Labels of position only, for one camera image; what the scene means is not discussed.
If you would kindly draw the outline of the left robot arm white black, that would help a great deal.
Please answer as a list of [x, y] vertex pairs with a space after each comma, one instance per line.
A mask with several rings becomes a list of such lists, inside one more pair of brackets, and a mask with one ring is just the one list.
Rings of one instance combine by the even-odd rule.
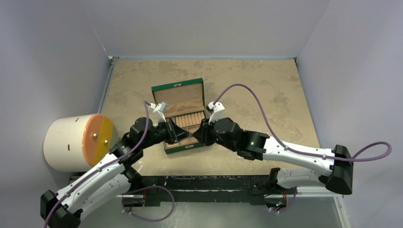
[[66, 187], [42, 194], [40, 215], [46, 228], [77, 228], [94, 210], [118, 195], [137, 194], [141, 175], [132, 164], [143, 150], [159, 143], [175, 144], [191, 136], [172, 120], [157, 126], [147, 117], [138, 118], [130, 131], [93, 168]]

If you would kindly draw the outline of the green jewelry box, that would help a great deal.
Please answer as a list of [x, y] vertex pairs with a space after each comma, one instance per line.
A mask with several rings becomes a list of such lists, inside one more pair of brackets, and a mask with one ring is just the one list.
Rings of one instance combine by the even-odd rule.
[[164, 113], [166, 118], [197, 111], [204, 111], [208, 116], [202, 78], [153, 86], [151, 91], [155, 102], [169, 105]]

